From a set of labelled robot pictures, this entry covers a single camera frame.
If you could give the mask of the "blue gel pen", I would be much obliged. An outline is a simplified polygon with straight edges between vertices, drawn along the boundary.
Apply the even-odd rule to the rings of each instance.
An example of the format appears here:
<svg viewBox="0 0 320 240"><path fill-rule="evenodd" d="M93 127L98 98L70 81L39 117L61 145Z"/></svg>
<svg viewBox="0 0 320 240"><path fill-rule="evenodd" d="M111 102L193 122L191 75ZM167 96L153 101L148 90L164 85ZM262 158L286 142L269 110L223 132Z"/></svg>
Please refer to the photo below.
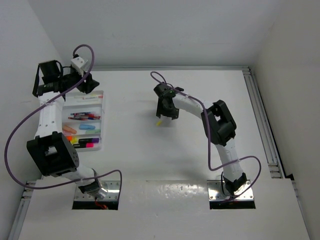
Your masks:
<svg viewBox="0 0 320 240"><path fill-rule="evenodd" d="M92 115L91 112L75 112L75 113L71 113L71 116L89 116Z"/></svg>

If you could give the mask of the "red capped pen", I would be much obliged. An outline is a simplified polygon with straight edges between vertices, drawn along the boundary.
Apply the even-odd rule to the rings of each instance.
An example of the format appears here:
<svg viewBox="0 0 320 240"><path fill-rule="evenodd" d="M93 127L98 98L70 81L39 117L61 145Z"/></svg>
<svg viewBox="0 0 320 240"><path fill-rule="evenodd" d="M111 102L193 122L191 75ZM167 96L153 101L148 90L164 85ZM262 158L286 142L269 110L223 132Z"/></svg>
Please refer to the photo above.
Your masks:
<svg viewBox="0 0 320 240"><path fill-rule="evenodd" d="M89 120L100 120L101 116L99 116L99 115L89 115L87 118Z"/></svg>

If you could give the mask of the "red gel pen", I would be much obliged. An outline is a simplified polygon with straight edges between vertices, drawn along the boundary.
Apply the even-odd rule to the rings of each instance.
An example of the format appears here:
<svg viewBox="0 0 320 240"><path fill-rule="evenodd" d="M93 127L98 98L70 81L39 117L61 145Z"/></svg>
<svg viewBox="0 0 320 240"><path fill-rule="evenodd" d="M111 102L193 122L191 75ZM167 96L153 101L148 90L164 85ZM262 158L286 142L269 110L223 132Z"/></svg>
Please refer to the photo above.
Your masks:
<svg viewBox="0 0 320 240"><path fill-rule="evenodd" d="M83 117L68 117L69 120L76 120L76 121L88 121L88 118Z"/></svg>

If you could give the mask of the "blue eraser case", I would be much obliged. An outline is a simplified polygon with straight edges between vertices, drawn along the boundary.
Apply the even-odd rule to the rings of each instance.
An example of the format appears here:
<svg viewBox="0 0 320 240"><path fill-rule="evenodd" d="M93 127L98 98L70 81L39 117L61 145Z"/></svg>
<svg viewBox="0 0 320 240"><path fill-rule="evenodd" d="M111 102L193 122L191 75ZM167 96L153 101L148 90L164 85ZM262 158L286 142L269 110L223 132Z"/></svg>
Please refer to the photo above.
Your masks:
<svg viewBox="0 0 320 240"><path fill-rule="evenodd" d="M95 130L96 127L90 124L80 124L78 127L80 130Z"/></svg>

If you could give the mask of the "green eraser case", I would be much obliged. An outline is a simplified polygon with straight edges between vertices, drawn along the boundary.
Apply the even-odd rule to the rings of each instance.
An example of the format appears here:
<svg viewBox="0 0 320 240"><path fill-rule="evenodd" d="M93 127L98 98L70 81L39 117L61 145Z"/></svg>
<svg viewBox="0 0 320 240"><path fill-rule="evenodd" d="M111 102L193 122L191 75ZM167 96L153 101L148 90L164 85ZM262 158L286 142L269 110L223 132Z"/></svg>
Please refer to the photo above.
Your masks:
<svg viewBox="0 0 320 240"><path fill-rule="evenodd" d="M100 134L100 133L101 133L100 129L88 129L88 130L85 131L86 135L89 135L89 134Z"/></svg>

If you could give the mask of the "orange eraser case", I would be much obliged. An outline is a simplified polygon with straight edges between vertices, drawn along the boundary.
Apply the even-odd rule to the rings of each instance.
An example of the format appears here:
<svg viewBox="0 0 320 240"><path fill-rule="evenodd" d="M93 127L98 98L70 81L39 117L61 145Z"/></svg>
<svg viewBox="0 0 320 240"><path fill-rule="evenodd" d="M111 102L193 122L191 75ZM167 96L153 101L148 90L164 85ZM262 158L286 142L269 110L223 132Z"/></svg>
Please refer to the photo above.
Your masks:
<svg viewBox="0 0 320 240"><path fill-rule="evenodd" d="M75 129L73 129L72 127L69 127L67 125L63 125L62 126L62 130L71 134L77 134L77 131Z"/></svg>

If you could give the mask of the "purple black highlighter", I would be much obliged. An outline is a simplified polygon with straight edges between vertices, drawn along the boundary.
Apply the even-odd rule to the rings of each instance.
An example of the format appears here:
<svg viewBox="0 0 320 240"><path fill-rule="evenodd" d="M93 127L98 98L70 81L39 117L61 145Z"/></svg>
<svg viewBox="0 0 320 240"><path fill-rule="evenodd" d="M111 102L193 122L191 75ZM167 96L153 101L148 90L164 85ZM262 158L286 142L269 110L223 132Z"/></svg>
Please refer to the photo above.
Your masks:
<svg viewBox="0 0 320 240"><path fill-rule="evenodd" d="M92 137L92 138L81 138L78 140L79 144L88 144L88 143L99 143L100 138L99 137Z"/></svg>

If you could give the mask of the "yellow black highlighter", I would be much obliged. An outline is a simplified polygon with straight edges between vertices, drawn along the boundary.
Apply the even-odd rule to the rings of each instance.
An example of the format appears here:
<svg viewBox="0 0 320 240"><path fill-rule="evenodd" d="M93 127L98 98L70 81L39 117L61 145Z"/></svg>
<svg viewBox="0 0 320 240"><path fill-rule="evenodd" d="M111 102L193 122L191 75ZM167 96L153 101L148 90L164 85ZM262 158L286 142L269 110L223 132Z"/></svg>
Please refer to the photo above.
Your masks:
<svg viewBox="0 0 320 240"><path fill-rule="evenodd" d="M72 145L78 144L78 139L74 137L74 138L72 138L72 139L70 140L70 143L71 143Z"/></svg>

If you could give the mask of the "pink black highlighter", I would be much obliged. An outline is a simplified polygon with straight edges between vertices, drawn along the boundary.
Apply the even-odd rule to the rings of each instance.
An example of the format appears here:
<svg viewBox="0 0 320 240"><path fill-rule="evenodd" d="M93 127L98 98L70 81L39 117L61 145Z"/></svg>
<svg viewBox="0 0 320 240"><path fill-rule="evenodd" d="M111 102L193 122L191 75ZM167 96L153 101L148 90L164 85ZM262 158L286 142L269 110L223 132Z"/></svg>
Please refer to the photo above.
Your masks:
<svg viewBox="0 0 320 240"><path fill-rule="evenodd" d="M77 143L72 145L75 149L93 148L94 143Z"/></svg>

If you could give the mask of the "yellow capped white marker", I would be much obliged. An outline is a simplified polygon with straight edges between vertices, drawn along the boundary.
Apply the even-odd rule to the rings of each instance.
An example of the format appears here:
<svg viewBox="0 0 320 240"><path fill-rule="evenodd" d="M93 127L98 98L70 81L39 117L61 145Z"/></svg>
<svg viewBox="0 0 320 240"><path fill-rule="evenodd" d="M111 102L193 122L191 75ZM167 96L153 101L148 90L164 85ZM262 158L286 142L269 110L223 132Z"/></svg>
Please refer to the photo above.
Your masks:
<svg viewBox="0 0 320 240"><path fill-rule="evenodd" d="M103 98L102 94L76 95L76 96L74 96L74 98L75 99L82 99L82 98L95 97L95 96L99 96L100 98Z"/></svg>

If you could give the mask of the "pink white marker pen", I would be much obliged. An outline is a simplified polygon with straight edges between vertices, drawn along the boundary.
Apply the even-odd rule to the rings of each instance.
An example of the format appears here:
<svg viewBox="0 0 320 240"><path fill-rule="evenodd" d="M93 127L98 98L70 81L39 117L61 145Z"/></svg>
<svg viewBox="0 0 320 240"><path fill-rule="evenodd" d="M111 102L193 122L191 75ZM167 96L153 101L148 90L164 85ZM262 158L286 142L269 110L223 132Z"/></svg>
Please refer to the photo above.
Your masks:
<svg viewBox="0 0 320 240"><path fill-rule="evenodd" d="M82 98L82 100L86 100L86 101L93 100L93 99L100 99L100 97L99 96L92 96L92 97L83 97Z"/></svg>

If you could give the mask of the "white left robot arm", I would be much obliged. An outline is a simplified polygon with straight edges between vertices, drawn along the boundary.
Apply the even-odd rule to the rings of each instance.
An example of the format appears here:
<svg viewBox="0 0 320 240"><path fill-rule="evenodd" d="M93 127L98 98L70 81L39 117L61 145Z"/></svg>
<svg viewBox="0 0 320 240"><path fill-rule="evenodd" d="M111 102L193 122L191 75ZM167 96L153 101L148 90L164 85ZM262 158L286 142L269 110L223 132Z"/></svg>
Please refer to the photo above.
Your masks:
<svg viewBox="0 0 320 240"><path fill-rule="evenodd" d="M64 177L75 181L83 194L94 198L102 197L102 187L96 178L97 172L80 164L74 146L63 134L62 111L66 101L64 92L79 84L78 90L88 94L99 83L91 75L81 82L86 74L87 61L80 56L71 60L70 73L64 74L57 60L42 62L37 67L32 94L38 98L40 106L39 123L34 139L29 140L26 148L43 176Z"/></svg>

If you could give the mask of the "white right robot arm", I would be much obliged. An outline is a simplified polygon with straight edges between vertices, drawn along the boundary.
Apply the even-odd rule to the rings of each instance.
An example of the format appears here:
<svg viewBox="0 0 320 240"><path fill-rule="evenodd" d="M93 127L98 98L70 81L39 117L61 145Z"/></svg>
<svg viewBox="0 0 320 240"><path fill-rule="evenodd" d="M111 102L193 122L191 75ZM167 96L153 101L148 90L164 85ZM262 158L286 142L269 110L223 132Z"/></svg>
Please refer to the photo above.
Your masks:
<svg viewBox="0 0 320 240"><path fill-rule="evenodd" d="M234 195L247 181L235 147L237 125L227 104L201 101L183 93L180 87L171 88L164 83L158 84L153 91L158 97L156 116L176 120L180 110L184 110L202 120L209 146L214 145L218 151L221 168L224 173L226 190Z"/></svg>

